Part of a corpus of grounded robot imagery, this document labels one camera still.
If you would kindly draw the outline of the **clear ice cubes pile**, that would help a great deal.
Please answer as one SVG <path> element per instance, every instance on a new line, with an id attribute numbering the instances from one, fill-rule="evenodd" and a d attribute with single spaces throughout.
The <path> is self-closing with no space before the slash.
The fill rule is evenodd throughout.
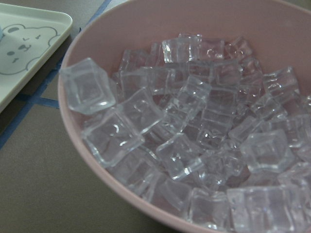
<path id="1" fill-rule="evenodd" d="M 211 230 L 311 230 L 311 98 L 292 67 L 264 74 L 243 37 L 180 33 L 111 76 L 91 58 L 60 75 L 86 148 L 146 202 Z"/>

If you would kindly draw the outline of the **pink bowl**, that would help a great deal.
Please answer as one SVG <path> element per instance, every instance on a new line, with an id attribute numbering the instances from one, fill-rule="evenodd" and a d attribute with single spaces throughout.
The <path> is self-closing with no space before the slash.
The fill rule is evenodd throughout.
<path id="1" fill-rule="evenodd" d="M 311 13 L 282 0 L 130 0 L 89 23 L 62 67 L 90 57 L 113 73 L 125 49 L 147 49 L 180 32 L 226 40 L 242 35 L 264 72 L 291 65 L 300 92 L 311 92 Z"/>

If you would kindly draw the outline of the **cream bear tray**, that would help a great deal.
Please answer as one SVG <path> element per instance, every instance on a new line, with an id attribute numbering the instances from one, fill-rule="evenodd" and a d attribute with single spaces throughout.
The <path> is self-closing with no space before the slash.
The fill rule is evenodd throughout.
<path id="1" fill-rule="evenodd" d="M 72 29 L 66 13 L 0 5 L 0 109 L 4 110 Z"/>

